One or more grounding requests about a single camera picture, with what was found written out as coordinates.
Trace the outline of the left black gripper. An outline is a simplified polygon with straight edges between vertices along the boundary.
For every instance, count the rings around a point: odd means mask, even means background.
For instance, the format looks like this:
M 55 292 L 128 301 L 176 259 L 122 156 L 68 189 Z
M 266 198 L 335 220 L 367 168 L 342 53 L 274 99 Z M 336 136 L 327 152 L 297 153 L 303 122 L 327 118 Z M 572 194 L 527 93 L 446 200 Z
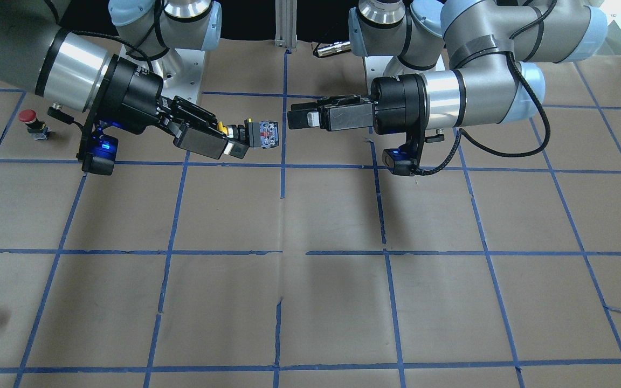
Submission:
M 340 131 L 372 126 L 379 135 L 406 133 L 402 149 L 420 162 L 428 124 L 428 96 L 421 74 L 377 77 L 364 95 L 323 96 L 291 105 L 288 128 Z

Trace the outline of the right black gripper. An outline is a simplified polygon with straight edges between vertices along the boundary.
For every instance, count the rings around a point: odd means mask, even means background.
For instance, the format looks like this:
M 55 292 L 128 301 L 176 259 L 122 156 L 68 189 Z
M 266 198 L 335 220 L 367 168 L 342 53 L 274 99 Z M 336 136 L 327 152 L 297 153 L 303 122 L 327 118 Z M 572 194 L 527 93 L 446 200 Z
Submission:
M 228 137 L 214 113 L 181 96 L 162 96 L 162 77 L 146 68 L 113 55 L 100 81 L 81 130 L 79 162 L 99 121 L 136 135 L 157 126 L 175 136 L 175 147 L 215 160 L 224 154 L 242 159 L 248 152 L 249 145 Z

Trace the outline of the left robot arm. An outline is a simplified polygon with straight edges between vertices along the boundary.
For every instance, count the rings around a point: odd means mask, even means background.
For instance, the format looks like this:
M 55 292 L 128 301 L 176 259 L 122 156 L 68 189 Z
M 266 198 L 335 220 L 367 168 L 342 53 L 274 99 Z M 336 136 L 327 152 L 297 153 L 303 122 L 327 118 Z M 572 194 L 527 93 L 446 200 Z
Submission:
M 427 130 L 533 117 L 546 87 L 538 64 L 593 56 L 607 27 L 584 1 L 360 1 L 348 13 L 351 49 L 390 65 L 369 96 L 293 104 L 288 127 L 404 133 L 406 143 L 383 157 L 395 174 L 414 174 L 424 143 L 442 140 Z

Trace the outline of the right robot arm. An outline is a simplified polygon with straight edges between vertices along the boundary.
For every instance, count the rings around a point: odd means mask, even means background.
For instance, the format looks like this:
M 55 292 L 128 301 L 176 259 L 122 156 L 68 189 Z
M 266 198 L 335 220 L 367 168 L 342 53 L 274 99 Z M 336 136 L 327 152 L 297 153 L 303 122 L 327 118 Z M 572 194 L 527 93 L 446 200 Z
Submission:
M 252 137 L 244 126 L 223 126 L 214 114 L 181 96 L 162 93 L 166 73 L 153 62 L 173 49 L 212 51 L 221 34 L 215 1 L 111 1 L 118 41 L 133 63 L 65 29 L 58 17 L 68 1 L 0 1 L 0 80 L 54 103 L 87 112 L 77 159 L 83 170 L 110 175 L 118 140 L 114 126 L 141 134 L 156 126 L 174 145 L 212 159 L 244 157 Z

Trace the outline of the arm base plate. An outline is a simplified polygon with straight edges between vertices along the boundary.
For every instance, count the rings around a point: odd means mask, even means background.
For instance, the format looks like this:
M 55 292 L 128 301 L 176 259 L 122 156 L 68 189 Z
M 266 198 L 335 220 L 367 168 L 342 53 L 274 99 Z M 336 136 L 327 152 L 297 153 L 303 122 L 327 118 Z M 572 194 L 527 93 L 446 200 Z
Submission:
M 204 73 L 205 51 L 162 47 L 158 42 L 148 44 L 147 53 L 165 52 L 151 61 L 152 67 L 163 78 L 162 96 L 173 99 L 179 96 L 198 104 Z

